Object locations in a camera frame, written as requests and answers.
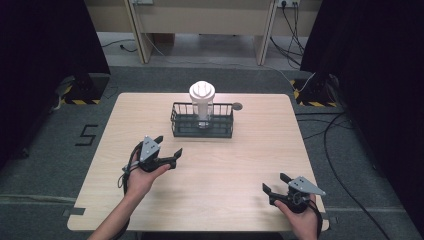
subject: metal wire basket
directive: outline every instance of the metal wire basket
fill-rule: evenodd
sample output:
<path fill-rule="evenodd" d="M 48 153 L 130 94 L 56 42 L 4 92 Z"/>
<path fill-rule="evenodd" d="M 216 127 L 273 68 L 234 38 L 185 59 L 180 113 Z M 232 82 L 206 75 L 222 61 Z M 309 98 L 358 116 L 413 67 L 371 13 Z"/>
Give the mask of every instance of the metal wire basket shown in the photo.
<path fill-rule="evenodd" d="M 211 119 L 199 120 L 192 103 L 175 102 L 172 106 L 171 122 L 174 137 L 231 138 L 233 104 L 214 103 Z"/>

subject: power outlet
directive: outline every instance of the power outlet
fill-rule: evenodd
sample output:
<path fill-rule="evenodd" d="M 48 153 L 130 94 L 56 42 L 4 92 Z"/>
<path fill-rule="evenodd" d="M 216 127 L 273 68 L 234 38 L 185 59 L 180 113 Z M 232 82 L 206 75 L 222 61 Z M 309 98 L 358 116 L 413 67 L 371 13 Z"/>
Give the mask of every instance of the power outlet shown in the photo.
<path fill-rule="evenodd" d="M 295 5 L 299 7 L 300 0 L 278 0 L 277 7 L 282 7 L 283 1 L 286 2 L 286 8 L 294 8 Z"/>

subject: white bottle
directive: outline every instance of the white bottle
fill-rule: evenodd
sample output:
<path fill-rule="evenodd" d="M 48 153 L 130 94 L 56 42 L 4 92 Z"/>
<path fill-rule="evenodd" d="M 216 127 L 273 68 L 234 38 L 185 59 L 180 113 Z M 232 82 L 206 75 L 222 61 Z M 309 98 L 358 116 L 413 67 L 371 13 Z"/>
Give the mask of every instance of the white bottle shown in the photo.
<path fill-rule="evenodd" d="M 215 87 L 205 81 L 198 81 L 190 87 L 193 112 L 199 120 L 199 128 L 208 128 L 213 116 Z"/>

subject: wooden table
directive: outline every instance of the wooden table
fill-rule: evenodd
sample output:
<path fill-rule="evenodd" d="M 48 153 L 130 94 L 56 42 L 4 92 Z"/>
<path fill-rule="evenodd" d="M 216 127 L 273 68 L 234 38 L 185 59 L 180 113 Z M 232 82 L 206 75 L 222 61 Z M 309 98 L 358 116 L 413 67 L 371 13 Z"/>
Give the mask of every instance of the wooden table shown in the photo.
<path fill-rule="evenodd" d="M 121 168 L 145 135 L 164 136 L 159 157 L 183 155 L 177 168 L 159 177 L 131 217 L 134 231 L 290 231 L 285 216 L 262 191 L 287 192 L 284 172 L 316 183 L 289 97 L 282 94 L 216 94 L 215 103 L 239 102 L 231 139 L 174 138 L 173 102 L 185 93 L 123 93 L 112 111 L 68 227 L 91 231 L 123 197 Z M 317 204 L 324 212 L 320 197 Z M 323 230 L 328 228 L 324 221 Z"/>

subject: white lid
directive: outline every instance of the white lid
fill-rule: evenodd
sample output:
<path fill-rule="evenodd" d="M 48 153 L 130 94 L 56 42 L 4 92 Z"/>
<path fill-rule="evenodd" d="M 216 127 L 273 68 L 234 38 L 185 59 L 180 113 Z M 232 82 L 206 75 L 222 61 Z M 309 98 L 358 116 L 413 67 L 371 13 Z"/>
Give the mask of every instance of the white lid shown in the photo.
<path fill-rule="evenodd" d="M 194 102 L 211 102 L 215 97 L 215 87 L 208 82 L 198 81 L 191 85 L 190 97 Z"/>

